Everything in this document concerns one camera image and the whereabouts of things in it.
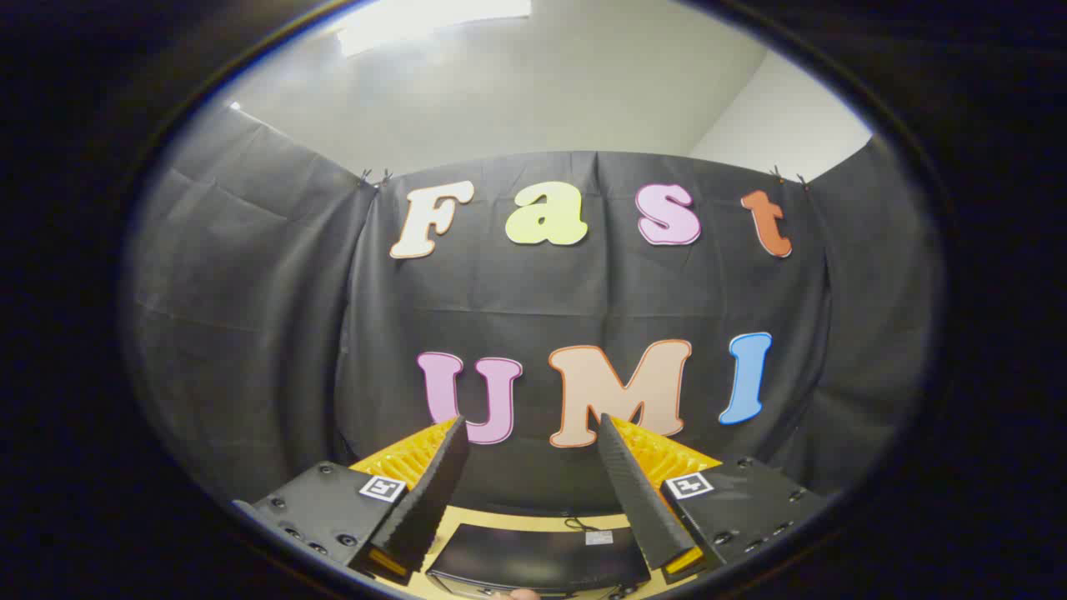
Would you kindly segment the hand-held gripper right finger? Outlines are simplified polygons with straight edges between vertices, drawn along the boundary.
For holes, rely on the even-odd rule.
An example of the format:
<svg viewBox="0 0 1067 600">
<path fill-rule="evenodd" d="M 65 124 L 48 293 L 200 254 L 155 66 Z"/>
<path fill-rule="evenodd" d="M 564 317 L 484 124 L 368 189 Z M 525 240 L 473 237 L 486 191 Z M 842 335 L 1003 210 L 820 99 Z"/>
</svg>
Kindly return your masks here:
<svg viewBox="0 0 1067 600">
<path fill-rule="evenodd" d="M 754 458 L 712 458 L 624 419 L 599 419 L 598 451 L 644 562 L 667 583 L 770 549 L 827 506 Z"/>
</svg>

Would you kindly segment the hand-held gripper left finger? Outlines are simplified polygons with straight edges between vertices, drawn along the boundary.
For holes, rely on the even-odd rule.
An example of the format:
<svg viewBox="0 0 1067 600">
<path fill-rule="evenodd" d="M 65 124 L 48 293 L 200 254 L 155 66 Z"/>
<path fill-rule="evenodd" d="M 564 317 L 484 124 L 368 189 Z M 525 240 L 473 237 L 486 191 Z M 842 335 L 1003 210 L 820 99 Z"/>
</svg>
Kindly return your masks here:
<svg viewBox="0 0 1067 600">
<path fill-rule="evenodd" d="M 468 454 L 466 422 L 449 419 L 359 463 L 321 461 L 266 498 L 233 505 L 344 577 L 407 584 L 423 570 Z"/>
</svg>

